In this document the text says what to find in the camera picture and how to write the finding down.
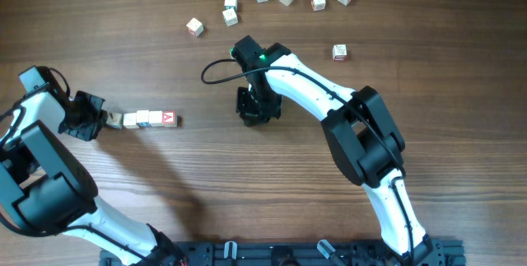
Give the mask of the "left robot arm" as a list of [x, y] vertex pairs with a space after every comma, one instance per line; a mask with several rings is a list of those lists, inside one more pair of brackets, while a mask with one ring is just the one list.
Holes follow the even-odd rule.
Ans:
[[32, 66], [18, 77], [26, 93], [1, 115], [12, 118], [1, 138], [1, 223], [20, 236], [81, 238], [122, 265], [186, 264], [166, 235], [103, 200], [87, 169], [58, 140], [61, 133], [96, 138], [109, 117], [103, 98], [72, 94], [54, 68]]

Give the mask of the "wooden block hammer picture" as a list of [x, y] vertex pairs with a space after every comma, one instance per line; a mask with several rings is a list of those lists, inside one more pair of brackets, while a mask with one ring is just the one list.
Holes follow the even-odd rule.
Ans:
[[121, 129], [123, 127], [123, 115], [120, 113], [108, 112], [105, 125], [109, 128]]

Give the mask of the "wooden block blue side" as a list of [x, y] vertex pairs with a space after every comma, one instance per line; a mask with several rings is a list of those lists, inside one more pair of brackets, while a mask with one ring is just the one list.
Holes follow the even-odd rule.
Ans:
[[148, 123], [152, 127], [163, 127], [163, 112], [162, 111], [150, 111], [148, 115]]

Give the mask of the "red letter wooden block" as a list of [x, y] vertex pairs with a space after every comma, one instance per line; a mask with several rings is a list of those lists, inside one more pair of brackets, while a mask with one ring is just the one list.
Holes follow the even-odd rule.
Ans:
[[174, 111], [162, 111], [161, 122], [164, 127], [177, 127], [178, 116]]

